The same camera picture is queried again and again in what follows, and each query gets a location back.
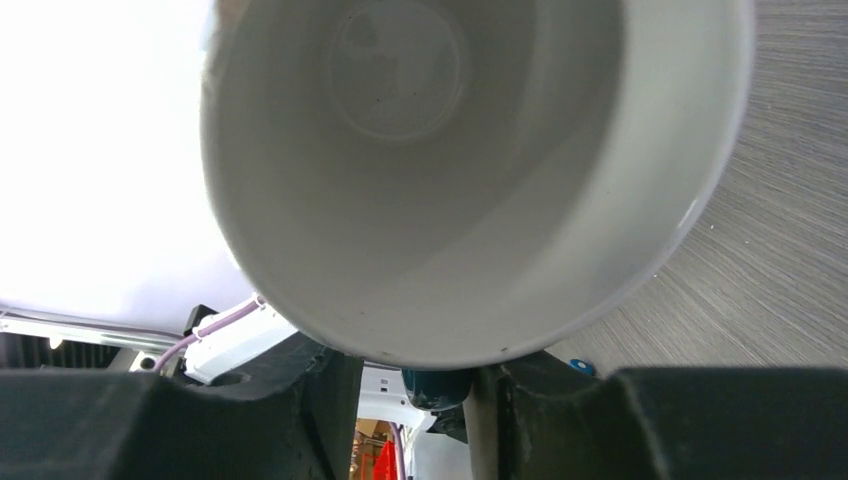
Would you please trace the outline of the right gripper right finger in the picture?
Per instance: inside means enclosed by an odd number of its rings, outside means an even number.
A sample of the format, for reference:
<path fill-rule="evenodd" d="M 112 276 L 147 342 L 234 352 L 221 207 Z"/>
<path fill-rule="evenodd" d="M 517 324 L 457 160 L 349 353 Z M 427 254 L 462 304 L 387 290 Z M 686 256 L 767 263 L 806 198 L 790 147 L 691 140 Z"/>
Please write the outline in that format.
<path fill-rule="evenodd" d="M 547 352 L 480 368 L 477 479 L 843 479 L 841 368 L 626 368 L 598 379 Z"/>

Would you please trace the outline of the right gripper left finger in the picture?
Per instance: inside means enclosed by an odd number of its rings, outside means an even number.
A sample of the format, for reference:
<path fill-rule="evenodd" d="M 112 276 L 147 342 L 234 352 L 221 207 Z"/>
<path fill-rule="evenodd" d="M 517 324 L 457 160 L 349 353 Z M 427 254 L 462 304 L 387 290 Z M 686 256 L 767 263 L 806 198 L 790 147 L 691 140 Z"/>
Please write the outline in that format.
<path fill-rule="evenodd" d="M 1 376 L 5 479 L 344 479 L 363 363 L 296 334 L 223 386 L 156 373 Z"/>

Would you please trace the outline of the dark teal mug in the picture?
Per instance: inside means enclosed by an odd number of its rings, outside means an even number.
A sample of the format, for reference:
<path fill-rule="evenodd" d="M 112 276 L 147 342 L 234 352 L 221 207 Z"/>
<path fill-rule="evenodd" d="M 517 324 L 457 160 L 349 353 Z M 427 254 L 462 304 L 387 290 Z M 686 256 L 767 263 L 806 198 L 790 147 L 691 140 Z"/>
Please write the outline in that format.
<path fill-rule="evenodd" d="M 460 406 L 471 391 L 471 370 L 402 369 L 401 376 L 412 406 L 442 412 Z"/>

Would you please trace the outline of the light blue mug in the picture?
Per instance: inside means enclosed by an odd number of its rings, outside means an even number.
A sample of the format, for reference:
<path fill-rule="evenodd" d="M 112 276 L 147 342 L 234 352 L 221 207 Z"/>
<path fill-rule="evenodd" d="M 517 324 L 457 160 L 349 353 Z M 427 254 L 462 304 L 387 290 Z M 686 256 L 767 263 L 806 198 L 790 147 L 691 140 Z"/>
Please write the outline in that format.
<path fill-rule="evenodd" d="M 218 1 L 203 173 L 300 331 L 415 369 L 498 363 L 618 306 L 731 156 L 750 1 Z"/>

